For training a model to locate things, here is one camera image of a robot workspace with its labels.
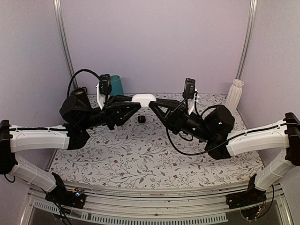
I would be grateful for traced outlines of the left metal frame post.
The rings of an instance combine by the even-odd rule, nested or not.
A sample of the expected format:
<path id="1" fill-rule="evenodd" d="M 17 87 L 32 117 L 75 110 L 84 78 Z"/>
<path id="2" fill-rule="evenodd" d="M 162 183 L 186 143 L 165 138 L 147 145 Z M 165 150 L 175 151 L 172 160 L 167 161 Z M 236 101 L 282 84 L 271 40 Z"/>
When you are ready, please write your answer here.
<path id="1" fill-rule="evenodd" d="M 67 35 L 66 35 L 63 13 L 61 8 L 61 1 L 53 0 L 53 6 L 54 6 L 54 13 L 56 17 L 57 26 L 58 26 L 58 31 L 60 35 L 60 40 L 62 44 L 62 49 L 67 63 L 68 72 L 70 74 L 70 77 L 72 77 L 75 72 L 74 72 L 74 67 L 73 67 L 73 63 L 72 63 L 72 59 L 68 47 Z"/>

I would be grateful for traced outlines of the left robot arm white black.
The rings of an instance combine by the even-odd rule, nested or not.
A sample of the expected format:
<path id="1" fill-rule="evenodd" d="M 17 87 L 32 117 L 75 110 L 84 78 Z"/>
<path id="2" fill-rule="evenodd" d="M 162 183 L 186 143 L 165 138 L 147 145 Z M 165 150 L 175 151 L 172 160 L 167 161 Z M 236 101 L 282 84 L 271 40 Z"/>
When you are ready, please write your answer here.
<path id="1" fill-rule="evenodd" d="M 88 142 L 89 129 L 98 126 L 123 125 L 142 104 L 132 97 L 114 96 L 106 104 L 93 108 L 85 93 L 66 98 L 60 114 L 63 125 L 54 127 L 20 127 L 0 123 L 0 173 L 18 177 L 52 195 L 59 203 L 66 203 L 70 194 L 56 173 L 46 172 L 17 154 L 23 150 L 61 149 L 78 150 Z"/>

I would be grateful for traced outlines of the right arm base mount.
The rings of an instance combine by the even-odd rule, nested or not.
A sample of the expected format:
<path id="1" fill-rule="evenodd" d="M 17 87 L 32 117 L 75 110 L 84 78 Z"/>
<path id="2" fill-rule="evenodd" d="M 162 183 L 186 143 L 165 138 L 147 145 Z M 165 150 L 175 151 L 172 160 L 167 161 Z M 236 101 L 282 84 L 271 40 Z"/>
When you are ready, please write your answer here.
<path id="1" fill-rule="evenodd" d="M 246 191 L 229 194 L 226 196 L 226 204 L 229 206 L 229 209 L 235 209 L 256 203 L 262 203 L 267 200 L 266 191 L 261 191 L 256 188 L 256 176 L 257 174 L 254 174 L 250 178 Z"/>

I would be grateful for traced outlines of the white earbud case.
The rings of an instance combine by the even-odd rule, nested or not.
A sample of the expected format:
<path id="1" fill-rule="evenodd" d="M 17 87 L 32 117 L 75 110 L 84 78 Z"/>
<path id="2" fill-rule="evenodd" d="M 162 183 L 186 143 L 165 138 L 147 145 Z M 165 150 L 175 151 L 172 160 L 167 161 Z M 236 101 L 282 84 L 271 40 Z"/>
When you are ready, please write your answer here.
<path id="1" fill-rule="evenodd" d="M 135 94 L 131 102 L 139 103 L 141 108 L 149 108 L 150 102 L 156 102 L 157 99 L 153 94 Z"/>

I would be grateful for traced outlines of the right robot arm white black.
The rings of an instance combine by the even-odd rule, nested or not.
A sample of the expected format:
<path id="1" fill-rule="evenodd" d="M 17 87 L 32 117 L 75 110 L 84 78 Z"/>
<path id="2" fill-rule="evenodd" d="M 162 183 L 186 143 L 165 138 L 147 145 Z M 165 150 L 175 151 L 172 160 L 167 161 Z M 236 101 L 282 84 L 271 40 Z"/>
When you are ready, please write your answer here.
<path id="1" fill-rule="evenodd" d="M 224 105 L 213 105 L 206 117 L 189 112 L 184 102 L 158 99 L 149 108 L 174 134 L 183 132 L 205 143 L 204 153 L 213 159 L 225 159 L 241 153 L 281 148 L 278 156 L 249 181 L 242 200 L 253 204 L 271 184 L 300 165 L 300 121 L 293 113 L 273 124 L 235 131 L 235 119 Z"/>

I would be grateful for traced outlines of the teal tapered vase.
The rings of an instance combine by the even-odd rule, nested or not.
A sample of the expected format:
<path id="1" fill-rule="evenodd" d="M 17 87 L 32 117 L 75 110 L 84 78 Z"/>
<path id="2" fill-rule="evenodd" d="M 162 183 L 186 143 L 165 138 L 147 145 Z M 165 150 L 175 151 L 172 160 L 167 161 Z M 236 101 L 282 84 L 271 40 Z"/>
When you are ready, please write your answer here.
<path id="1" fill-rule="evenodd" d="M 111 79 L 111 86 L 112 86 L 112 91 L 110 93 L 110 96 L 124 95 L 120 76 L 112 75 L 110 79 Z"/>

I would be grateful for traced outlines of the right metal frame post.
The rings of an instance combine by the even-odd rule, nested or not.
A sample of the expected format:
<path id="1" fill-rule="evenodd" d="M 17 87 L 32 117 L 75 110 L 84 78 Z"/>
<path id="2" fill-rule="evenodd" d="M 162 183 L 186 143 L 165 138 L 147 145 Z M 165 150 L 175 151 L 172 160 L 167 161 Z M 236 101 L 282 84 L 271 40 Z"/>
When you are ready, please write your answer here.
<path id="1" fill-rule="evenodd" d="M 253 33 L 254 29 L 254 24 L 255 24 L 255 16 L 256 16 L 256 10 L 257 10 L 257 0 L 251 0 L 250 1 L 250 6 L 249 6 L 249 13 L 248 13 L 248 20 L 247 20 L 247 27 L 246 27 L 246 34 L 244 38 L 244 44 L 241 52 L 241 57 L 237 69 L 237 74 L 236 74 L 236 79 L 241 80 L 244 67 L 246 64 L 247 60 L 247 55 L 250 47 L 250 41 L 251 41 L 251 36 Z"/>

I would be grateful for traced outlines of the white ribbed vase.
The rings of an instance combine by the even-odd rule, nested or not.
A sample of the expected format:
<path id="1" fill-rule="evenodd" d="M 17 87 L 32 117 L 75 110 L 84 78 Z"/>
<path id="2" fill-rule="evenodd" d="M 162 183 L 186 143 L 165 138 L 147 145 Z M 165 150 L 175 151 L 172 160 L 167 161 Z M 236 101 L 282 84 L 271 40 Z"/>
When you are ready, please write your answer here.
<path id="1" fill-rule="evenodd" d="M 234 114 L 235 110 L 237 109 L 242 95 L 243 86 L 244 82 L 242 80 L 233 79 L 225 101 L 225 106 L 231 112 L 231 114 Z"/>

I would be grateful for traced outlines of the black earbud case left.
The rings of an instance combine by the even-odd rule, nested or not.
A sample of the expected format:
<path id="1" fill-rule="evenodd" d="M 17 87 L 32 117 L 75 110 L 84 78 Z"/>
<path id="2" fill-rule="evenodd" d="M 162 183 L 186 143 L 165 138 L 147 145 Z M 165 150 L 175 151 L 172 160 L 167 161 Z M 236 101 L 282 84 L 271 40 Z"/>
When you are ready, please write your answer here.
<path id="1" fill-rule="evenodd" d="M 146 117 L 144 115 L 139 115 L 138 116 L 138 122 L 143 124 L 146 122 Z"/>

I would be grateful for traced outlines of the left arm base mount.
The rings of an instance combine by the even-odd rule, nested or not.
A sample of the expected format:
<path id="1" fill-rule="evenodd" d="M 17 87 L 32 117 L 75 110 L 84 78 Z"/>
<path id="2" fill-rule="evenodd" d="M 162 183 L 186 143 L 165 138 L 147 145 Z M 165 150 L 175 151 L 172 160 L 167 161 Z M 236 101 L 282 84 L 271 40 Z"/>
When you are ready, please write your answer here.
<path id="1" fill-rule="evenodd" d="M 46 193 L 45 199 L 59 206 L 63 205 L 83 209 L 87 197 L 84 193 L 85 190 L 77 187 L 69 191 L 66 189 L 63 180 L 59 175 L 55 173 L 52 173 L 52 175 L 55 178 L 56 186 L 54 190 Z"/>

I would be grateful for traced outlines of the metal front rail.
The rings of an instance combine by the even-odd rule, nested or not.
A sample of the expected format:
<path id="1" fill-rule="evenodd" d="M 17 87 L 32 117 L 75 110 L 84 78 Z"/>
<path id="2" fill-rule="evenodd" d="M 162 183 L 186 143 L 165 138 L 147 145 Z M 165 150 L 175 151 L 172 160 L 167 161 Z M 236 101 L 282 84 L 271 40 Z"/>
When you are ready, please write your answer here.
<path id="1" fill-rule="evenodd" d="M 231 209 L 229 194 L 245 191 L 246 182 L 213 187 L 135 189 L 67 182 L 84 189 L 82 209 L 68 208 L 62 220 L 59 209 L 32 186 L 28 191 L 22 225 L 293 225 L 279 183 L 267 190 L 265 203 Z"/>

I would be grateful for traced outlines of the metal frame post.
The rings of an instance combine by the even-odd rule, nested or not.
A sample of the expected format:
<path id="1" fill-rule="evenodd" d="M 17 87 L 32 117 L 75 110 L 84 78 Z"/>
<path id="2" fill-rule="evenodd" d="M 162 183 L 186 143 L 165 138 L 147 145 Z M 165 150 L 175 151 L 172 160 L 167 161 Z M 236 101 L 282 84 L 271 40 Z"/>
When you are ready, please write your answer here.
<path id="1" fill-rule="evenodd" d="M 241 57 L 237 69 L 237 74 L 236 74 L 236 79 L 241 80 L 244 67 L 246 64 L 247 60 L 247 55 L 250 47 L 250 41 L 251 41 L 251 36 L 253 33 L 254 29 L 254 24 L 255 24 L 255 16 L 256 16 L 256 10 L 257 10 L 257 0 L 251 0 L 250 1 L 250 6 L 249 6 L 249 13 L 248 13 L 248 20 L 247 20 L 247 27 L 246 27 L 246 34 L 244 38 L 244 44 L 241 52 Z"/>
<path id="2" fill-rule="evenodd" d="M 61 8 L 61 1 L 53 0 L 53 6 L 54 6 L 54 13 L 56 17 L 57 26 L 58 26 L 58 31 L 60 35 L 60 40 L 62 44 L 62 49 L 67 63 L 68 72 L 70 74 L 70 77 L 72 77 L 75 72 L 74 72 L 74 67 L 73 67 L 73 63 L 72 63 L 72 59 L 68 47 L 67 35 L 66 35 L 63 13 Z"/>

